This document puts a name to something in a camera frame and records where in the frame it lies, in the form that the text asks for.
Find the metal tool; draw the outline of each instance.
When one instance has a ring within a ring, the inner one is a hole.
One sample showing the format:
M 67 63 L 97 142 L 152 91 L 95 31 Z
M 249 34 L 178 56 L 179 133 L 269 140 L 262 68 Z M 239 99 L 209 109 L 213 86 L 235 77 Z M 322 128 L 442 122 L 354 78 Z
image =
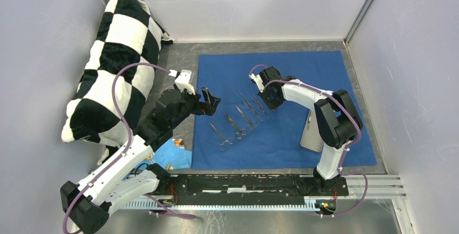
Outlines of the metal tool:
M 244 135 L 247 134 L 247 130 L 245 128 L 239 128 L 238 125 L 236 125 L 236 123 L 234 123 L 234 121 L 230 118 L 230 116 L 228 116 L 228 114 L 225 113 L 225 118 L 226 120 L 229 121 L 229 123 L 231 124 L 231 126 L 233 126 L 235 129 L 236 129 L 236 137 L 238 139 L 241 139 Z
M 260 102 L 259 100 L 257 100 L 257 97 L 256 97 L 255 95 L 253 95 L 253 93 L 252 93 L 252 95 L 250 95 L 250 97 L 255 101 L 255 103 L 258 105 L 258 107 L 261 108 L 261 111 L 263 111 L 263 113 L 265 113 L 265 115 L 266 115 L 268 118 L 270 118 L 270 117 L 268 116 L 268 114 L 266 113 L 266 110 L 265 110 L 265 108 L 263 107 L 263 105 L 261 104 L 261 102 Z
M 245 97 L 242 95 L 241 92 L 239 92 L 239 94 L 241 96 L 239 96 L 236 92 L 235 92 L 236 96 L 242 100 L 242 102 L 245 104 L 245 106 L 247 106 L 261 121 L 263 121 L 263 119 L 260 117 L 260 115 L 258 115 L 258 113 L 255 111 L 255 109 L 250 105 L 250 103 L 248 103 L 248 101 L 245 99 Z
M 230 144 L 230 145 L 233 144 L 233 139 L 232 138 L 226 139 L 220 132 L 218 132 L 218 130 L 214 127 L 214 125 L 212 123 L 209 123 L 209 124 L 211 124 L 212 128 L 214 129 L 214 131 L 216 132 L 216 134 L 218 135 L 218 137 L 221 140 L 221 144 L 219 145 L 220 150 L 224 151 L 226 149 L 226 146 L 225 146 L 226 142 L 228 144 Z
M 236 108 L 238 109 L 239 113 L 241 113 L 241 115 L 244 117 L 244 119 L 247 121 L 248 123 L 247 130 L 250 131 L 258 126 L 258 122 L 250 121 L 250 119 L 248 119 L 248 117 L 244 114 L 244 112 L 242 112 L 242 110 L 237 105 L 236 105 Z

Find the black and white checkered fabric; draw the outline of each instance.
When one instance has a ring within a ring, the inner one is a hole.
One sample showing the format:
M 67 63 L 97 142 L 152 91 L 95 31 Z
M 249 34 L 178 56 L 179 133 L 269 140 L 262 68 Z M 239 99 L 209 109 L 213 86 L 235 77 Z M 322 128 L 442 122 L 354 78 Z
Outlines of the black and white checkered fabric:
M 62 140 L 83 139 L 108 146 L 120 146 L 127 141 L 126 128 L 112 101 L 113 79 L 128 64 L 157 64 L 161 43 L 172 42 L 152 19 L 144 1 L 110 0 L 77 92 L 67 104 L 68 118 Z M 153 68 L 136 66 L 126 70 L 117 80 L 118 106 L 131 128 L 139 121 L 153 79 Z

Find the robotic arm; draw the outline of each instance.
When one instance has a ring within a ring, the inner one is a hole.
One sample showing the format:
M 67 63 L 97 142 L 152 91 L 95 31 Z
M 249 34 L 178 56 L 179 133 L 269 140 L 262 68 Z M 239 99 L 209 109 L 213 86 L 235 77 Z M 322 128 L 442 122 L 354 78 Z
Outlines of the robotic arm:
M 153 155 L 172 137 L 172 131 L 190 114 L 212 116 L 220 99 L 203 87 L 204 102 L 189 83 L 191 71 L 182 70 L 175 79 L 174 89 L 165 90 L 156 101 L 156 107 L 133 130 L 133 141 L 128 151 L 126 144 L 92 174 L 77 184 L 70 181 L 61 187 L 62 208 L 70 207 L 83 192 L 70 212 L 70 219 L 83 233 L 98 231 L 116 210 L 146 193 L 169 188 L 169 174 L 158 164 L 150 165 L 134 178 L 122 182 L 135 165 Z M 95 182 L 96 175 L 104 172 Z
M 259 89 L 258 95 L 272 111 L 286 100 L 310 110 L 300 145 L 317 152 L 323 150 L 313 175 L 319 181 L 319 188 L 333 185 L 339 178 L 337 168 L 343 151 L 356 137 L 357 132 L 345 114 L 336 114 L 342 110 L 330 96 L 349 112 L 360 129 L 363 128 L 349 93 L 342 89 L 331 92 L 307 86 L 293 76 L 282 78 L 274 67 L 264 69 L 259 75 L 249 76 Z

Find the gray floor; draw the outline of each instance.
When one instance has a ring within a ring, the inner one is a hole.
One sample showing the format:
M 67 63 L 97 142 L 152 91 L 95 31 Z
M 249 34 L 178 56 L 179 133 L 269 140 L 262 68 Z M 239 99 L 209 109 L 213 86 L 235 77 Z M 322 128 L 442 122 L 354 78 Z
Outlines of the gray floor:
M 360 90 L 355 72 L 349 55 L 342 42 L 241 42 L 241 43 L 177 43 L 163 48 L 158 65 L 169 69 L 188 69 L 196 73 L 198 71 L 198 57 L 202 54 L 240 54 L 240 53 L 276 53 L 286 51 L 336 51 L 343 54 L 347 73 L 351 80 L 354 93 L 359 106 L 364 114 L 364 121 L 370 135 L 370 140 L 375 151 L 377 164 L 374 166 L 350 166 L 344 168 L 344 172 L 363 171 L 369 174 L 386 173 L 383 159 L 378 148 L 373 127 L 368 116 L 365 101 Z M 197 76 L 193 78 L 196 85 Z M 165 73 L 157 72 L 155 82 L 148 97 L 141 119 L 154 108 L 155 100 L 159 94 L 172 88 L 174 79 Z M 192 150 L 194 116 L 188 117 L 174 131 L 174 137 L 183 138 L 186 148 Z M 231 170 L 231 171 L 197 171 L 191 169 L 175 170 L 176 173 L 304 173 L 311 174 L 312 168 L 284 168 L 268 170 Z
M 339 200 L 339 211 L 349 209 L 353 200 Z M 119 210 L 97 234 L 114 233 L 401 233 L 391 200 L 366 200 L 353 213 L 320 219 L 314 212 L 297 211 L 183 211 L 198 219 L 175 217 L 157 219 L 143 210 Z

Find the checkered pillow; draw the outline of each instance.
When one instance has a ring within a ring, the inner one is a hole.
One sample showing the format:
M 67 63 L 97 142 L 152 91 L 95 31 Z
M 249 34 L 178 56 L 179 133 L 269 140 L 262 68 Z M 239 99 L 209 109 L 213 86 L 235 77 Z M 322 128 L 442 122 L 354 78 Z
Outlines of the checkered pillow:
M 62 140 L 122 145 L 128 135 L 113 105 L 113 79 L 128 64 L 157 64 L 161 43 L 172 42 L 152 19 L 144 1 L 110 0 L 77 92 L 67 104 Z M 154 75 L 153 68 L 136 66 L 117 80 L 116 100 L 131 128 L 139 121 Z

